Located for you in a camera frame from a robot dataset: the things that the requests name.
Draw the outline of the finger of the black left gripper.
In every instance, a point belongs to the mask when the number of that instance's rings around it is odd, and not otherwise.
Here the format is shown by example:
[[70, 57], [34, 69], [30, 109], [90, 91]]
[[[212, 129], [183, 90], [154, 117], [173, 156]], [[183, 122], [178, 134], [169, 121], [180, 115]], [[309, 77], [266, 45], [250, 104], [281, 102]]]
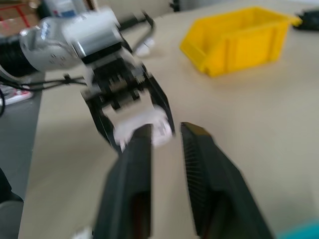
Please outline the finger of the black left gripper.
[[103, 108], [110, 104], [104, 94], [84, 93], [83, 99], [90, 111], [95, 127], [104, 140], [117, 152], [121, 153], [121, 147], [114, 138], [114, 125], [104, 114]]
[[169, 101], [166, 94], [164, 93], [159, 83], [154, 78], [154, 76], [148, 77], [148, 79], [146, 80], [146, 86], [150, 94], [152, 104], [154, 106], [157, 105], [164, 110], [167, 116], [168, 124], [172, 131], [172, 134], [175, 135], [175, 125], [174, 125], [172, 112], [171, 112]]

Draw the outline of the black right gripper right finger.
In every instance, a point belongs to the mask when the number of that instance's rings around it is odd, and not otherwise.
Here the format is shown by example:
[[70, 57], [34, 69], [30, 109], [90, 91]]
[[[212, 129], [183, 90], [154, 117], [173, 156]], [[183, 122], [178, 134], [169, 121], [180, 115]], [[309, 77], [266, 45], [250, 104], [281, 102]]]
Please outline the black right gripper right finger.
[[188, 194], [201, 239], [272, 239], [240, 170], [204, 128], [180, 125]]

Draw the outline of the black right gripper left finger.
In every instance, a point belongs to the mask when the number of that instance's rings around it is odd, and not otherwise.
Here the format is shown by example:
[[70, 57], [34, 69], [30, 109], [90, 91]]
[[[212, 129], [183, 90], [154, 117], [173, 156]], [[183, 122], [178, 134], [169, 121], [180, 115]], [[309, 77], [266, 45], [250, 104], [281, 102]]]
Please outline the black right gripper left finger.
[[152, 227], [152, 127], [135, 130], [110, 170], [95, 226], [95, 239], [148, 239]]

